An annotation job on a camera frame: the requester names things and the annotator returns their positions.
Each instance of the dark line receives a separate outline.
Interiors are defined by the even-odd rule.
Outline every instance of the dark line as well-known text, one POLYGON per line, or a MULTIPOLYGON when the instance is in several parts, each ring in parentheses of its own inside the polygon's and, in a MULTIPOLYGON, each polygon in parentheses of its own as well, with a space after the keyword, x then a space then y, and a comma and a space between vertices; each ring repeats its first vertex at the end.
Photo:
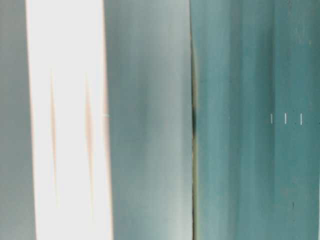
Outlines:
POLYGON ((92 116, 90 105, 90 94, 88 86, 88 77, 85 76, 85 129, 86 141, 89 161, 89 177, 90 177, 90 197, 92 216, 94 213, 94 179, 93 179, 93 145, 92 145, 92 116))
POLYGON ((58 202, 56 111, 55 111, 55 97, 54 97, 54 86, 53 86, 52 72, 50 74, 50 108, 51 108, 51 137, 52 137, 52 152, 53 152, 54 191, 55 191, 55 200, 58 202))

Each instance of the teal surface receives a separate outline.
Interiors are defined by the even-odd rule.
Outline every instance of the teal surface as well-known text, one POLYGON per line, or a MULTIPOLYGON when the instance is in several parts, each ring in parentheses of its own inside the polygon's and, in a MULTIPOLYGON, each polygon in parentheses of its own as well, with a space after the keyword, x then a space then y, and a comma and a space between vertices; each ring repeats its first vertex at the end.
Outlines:
POLYGON ((115 240, 192 239, 186 0, 106 0, 115 240))
POLYGON ((24 0, 0 0, 0 240, 35 240, 24 0))
POLYGON ((191 0, 191 19, 196 239, 317 240, 320 2, 191 0))

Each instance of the teal painted wall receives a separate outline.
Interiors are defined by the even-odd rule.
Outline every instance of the teal painted wall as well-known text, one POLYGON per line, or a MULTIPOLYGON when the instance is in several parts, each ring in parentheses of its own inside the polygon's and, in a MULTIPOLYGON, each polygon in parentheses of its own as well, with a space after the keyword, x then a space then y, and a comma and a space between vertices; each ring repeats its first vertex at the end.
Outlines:
POLYGON ((191 0, 197 240, 318 239, 319 7, 191 0))
POLYGON ((105 6, 115 240, 191 240, 189 3, 105 6))
POLYGON ((0 239, 34 240, 24 0, 0 0, 0 239))

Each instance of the light gray surface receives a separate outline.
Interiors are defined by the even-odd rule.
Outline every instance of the light gray surface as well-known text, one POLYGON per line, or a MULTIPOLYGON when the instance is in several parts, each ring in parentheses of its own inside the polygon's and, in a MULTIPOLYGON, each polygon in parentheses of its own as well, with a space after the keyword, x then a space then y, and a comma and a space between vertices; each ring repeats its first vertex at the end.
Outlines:
POLYGON ((115 240, 191 240, 188 1, 105 3, 115 240))
POLYGON ((24 0, 0 0, 0 240, 34 240, 24 0))

